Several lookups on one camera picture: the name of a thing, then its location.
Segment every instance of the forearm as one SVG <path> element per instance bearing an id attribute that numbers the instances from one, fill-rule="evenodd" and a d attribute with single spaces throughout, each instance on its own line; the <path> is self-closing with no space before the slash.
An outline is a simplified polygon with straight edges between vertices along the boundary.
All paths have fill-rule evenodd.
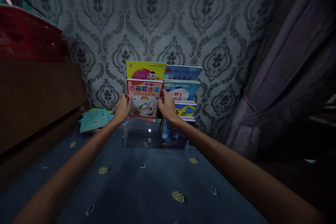
<path id="1" fill-rule="evenodd" d="M 321 214 L 270 174 L 180 118 L 171 123 L 269 221 L 321 223 Z"/>
<path id="2" fill-rule="evenodd" d="M 121 121 L 113 118 L 93 135 L 30 199 L 13 223 L 53 223 Z"/>

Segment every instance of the hand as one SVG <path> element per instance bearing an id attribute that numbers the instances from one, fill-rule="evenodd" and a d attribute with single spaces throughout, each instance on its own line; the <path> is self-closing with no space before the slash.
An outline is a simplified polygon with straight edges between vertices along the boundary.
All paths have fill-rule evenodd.
<path id="1" fill-rule="evenodd" d="M 166 90 L 162 90 L 162 92 L 164 97 L 163 99 L 159 99 L 159 109 L 162 116 L 171 123 L 179 118 L 175 108 L 175 101 L 171 93 L 168 93 Z"/>
<path id="2" fill-rule="evenodd" d="M 127 102 L 126 95 L 121 94 L 121 98 L 115 106 L 114 118 L 122 123 L 130 114 L 132 99 Z"/>

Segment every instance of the gray wallpaper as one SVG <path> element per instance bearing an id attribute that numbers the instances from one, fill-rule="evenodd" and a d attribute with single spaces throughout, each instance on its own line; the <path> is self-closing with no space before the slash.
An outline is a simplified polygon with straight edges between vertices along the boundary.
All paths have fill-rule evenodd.
<path id="1" fill-rule="evenodd" d="M 126 60 L 203 67 L 197 127 L 217 138 L 279 0 L 30 0 L 69 41 L 89 107 L 113 109 Z"/>

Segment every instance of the red plastic basket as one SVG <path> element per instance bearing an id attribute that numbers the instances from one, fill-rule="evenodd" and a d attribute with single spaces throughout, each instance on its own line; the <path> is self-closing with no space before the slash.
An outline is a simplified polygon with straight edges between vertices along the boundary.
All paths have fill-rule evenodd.
<path id="1" fill-rule="evenodd" d="M 21 8 L 0 5 L 0 57 L 63 62 L 62 31 Z"/>

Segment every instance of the stack of books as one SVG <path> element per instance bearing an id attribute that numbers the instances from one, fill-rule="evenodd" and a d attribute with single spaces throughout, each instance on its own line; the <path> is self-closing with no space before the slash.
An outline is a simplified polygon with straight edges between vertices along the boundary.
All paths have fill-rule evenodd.
<path id="1" fill-rule="evenodd" d="M 178 116 L 192 126 L 196 120 L 193 117 L 197 104 L 193 101 L 200 82 L 197 81 L 202 68 L 198 66 L 167 65 L 163 79 L 163 89 L 170 92 L 175 100 Z M 181 134 L 165 118 L 161 122 L 161 146 L 185 148 L 188 139 Z"/>
<path id="2" fill-rule="evenodd" d="M 78 121 L 80 123 L 79 132 L 98 132 L 113 118 L 114 115 L 112 113 L 113 111 L 106 110 L 106 108 L 92 108 L 84 112 L 82 114 L 83 118 Z"/>
<path id="3" fill-rule="evenodd" d="M 166 63 L 126 61 L 127 93 L 131 117 L 157 118 Z"/>
<path id="4" fill-rule="evenodd" d="M 132 99 L 131 117 L 157 118 L 162 89 L 175 99 L 178 116 L 191 125 L 197 104 L 193 101 L 200 87 L 197 81 L 202 68 L 166 65 L 164 62 L 126 61 L 127 93 Z M 161 121 L 161 146 L 183 148 L 188 143 L 166 119 Z"/>

